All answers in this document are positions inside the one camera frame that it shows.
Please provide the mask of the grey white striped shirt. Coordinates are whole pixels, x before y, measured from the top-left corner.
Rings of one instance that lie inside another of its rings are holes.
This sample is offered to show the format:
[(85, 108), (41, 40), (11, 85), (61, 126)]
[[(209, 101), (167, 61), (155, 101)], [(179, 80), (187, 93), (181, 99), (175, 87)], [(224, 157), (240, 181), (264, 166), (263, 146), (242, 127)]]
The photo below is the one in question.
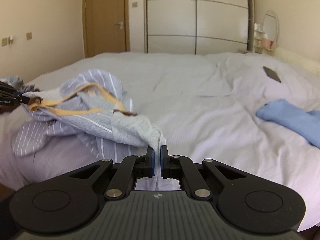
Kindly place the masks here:
[(31, 120), (13, 142), (17, 157), (38, 152), (51, 138), (69, 135), (76, 136), (97, 160), (120, 161), (151, 147), (156, 157), (155, 175), (139, 181), (137, 189), (178, 189), (177, 181), (161, 177), (160, 149), (166, 143), (162, 131), (133, 111), (133, 101), (116, 76), (87, 70), (56, 89), (23, 96), (28, 100), (23, 108)]

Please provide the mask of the light blue t-shirt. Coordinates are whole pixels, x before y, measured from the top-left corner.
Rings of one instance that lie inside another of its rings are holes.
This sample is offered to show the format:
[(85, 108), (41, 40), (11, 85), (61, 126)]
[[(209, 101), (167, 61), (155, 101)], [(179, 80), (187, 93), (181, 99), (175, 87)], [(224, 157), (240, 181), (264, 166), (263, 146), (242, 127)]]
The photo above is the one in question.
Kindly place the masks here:
[(284, 126), (319, 148), (319, 110), (306, 112), (284, 99), (271, 101), (256, 112), (264, 121)]

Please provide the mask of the white bed duvet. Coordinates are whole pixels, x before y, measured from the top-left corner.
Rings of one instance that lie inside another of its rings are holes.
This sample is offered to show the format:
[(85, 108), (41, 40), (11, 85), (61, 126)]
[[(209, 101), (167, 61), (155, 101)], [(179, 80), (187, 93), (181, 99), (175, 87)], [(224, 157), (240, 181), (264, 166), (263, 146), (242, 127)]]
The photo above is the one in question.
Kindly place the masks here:
[[(281, 83), (269, 78), (266, 66)], [(297, 191), (306, 204), (300, 230), (319, 224), (319, 149), (299, 134), (256, 116), (284, 99), (319, 109), (319, 77), (274, 57), (254, 54), (100, 54), (39, 76), (41, 90), (61, 86), (87, 70), (116, 76), (167, 140), (170, 154), (195, 162), (216, 159)]]

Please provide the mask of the brown wooden door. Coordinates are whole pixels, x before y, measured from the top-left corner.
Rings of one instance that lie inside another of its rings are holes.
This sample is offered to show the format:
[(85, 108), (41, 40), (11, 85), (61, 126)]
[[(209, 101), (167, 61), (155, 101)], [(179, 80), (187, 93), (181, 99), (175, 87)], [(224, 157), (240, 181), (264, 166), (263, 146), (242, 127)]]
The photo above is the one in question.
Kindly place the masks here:
[(85, 57), (129, 51), (128, 0), (82, 0)]

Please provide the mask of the black smartphone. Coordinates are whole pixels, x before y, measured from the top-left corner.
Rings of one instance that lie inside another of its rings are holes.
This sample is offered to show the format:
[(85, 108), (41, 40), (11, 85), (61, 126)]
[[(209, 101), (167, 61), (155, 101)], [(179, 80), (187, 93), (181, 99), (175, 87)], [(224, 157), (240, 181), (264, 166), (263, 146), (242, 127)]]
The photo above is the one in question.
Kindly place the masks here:
[(280, 77), (278, 76), (278, 74), (274, 70), (272, 70), (266, 66), (263, 66), (263, 70), (269, 78), (271, 78), (274, 81), (277, 81), (278, 83), (281, 83)]

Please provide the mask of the white sliding wardrobe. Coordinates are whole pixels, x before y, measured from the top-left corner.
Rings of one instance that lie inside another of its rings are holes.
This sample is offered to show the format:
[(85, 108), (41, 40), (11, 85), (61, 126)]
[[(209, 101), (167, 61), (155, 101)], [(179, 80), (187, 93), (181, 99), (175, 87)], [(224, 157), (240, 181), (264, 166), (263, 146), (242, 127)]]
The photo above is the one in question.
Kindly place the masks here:
[(253, 50), (254, 0), (145, 0), (148, 53)]

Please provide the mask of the small cosmetics shelf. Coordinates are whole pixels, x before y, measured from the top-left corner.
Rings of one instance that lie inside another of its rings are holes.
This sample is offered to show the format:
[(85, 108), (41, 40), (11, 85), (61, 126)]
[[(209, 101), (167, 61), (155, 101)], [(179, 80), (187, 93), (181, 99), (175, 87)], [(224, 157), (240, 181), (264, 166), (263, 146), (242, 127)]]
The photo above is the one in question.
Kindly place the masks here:
[(262, 40), (266, 38), (267, 35), (265, 33), (265, 28), (260, 23), (254, 24), (254, 41), (253, 41), (253, 49), (255, 53), (262, 54), (263, 53), (263, 45)]

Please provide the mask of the pink cup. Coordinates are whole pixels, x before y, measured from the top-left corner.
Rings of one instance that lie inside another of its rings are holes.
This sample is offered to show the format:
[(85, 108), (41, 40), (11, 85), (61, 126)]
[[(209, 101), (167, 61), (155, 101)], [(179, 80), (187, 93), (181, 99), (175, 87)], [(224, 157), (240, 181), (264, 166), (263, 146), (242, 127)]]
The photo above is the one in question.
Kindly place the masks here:
[(274, 40), (270, 40), (268, 38), (263, 38), (261, 41), (261, 46), (265, 49), (272, 49), (273, 44)]

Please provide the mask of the oval vanity mirror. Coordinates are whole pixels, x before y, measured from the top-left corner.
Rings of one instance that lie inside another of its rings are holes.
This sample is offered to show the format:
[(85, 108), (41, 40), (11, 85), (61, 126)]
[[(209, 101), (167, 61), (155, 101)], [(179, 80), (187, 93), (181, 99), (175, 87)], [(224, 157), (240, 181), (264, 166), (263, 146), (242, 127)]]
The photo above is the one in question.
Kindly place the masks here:
[(279, 19), (275, 11), (268, 10), (263, 19), (264, 37), (272, 43), (276, 43), (279, 34)]

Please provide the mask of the wall switch plate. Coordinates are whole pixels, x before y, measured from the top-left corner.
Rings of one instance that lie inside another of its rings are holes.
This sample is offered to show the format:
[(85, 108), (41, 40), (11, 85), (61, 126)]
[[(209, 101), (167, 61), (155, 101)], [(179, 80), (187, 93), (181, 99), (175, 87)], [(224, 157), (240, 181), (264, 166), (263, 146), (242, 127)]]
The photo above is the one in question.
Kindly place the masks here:
[(8, 45), (8, 38), (5, 37), (5, 38), (2, 39), (2, 46), (4, 47), (4, 46), (7, 46), (7, 45)]

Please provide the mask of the wall socket plate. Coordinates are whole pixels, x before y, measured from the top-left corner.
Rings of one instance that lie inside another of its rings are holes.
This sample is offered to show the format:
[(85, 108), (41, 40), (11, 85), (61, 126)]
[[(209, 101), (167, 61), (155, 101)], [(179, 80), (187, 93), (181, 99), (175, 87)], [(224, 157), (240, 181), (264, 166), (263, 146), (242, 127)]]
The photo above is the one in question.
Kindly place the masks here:
[(26, 33), (26, 39), (31, 40), (32, 39), (32, 32)]

